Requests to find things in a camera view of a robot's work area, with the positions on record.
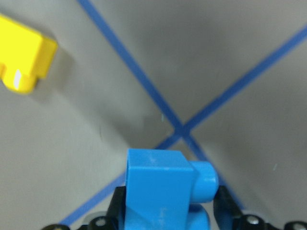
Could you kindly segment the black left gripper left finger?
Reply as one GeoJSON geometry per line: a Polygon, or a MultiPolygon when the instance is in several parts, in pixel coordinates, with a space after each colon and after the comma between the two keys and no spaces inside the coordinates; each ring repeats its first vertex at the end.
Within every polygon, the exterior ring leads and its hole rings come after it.
{"type": "Polygon", "coordinates": [[[123,230],[126,209],[126,187],[116,187],[106,212],[106,229],[123,230]]]}

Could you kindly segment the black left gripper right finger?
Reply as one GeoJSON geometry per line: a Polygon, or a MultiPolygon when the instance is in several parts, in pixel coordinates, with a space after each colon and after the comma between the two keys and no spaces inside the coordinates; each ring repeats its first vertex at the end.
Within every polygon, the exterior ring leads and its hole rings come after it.
{"type": "Polygon", "coordinates": [[[242,211],[227,187],[220,185],[213,200],[213,214],[220,230],[237,230],[242,211]]]}

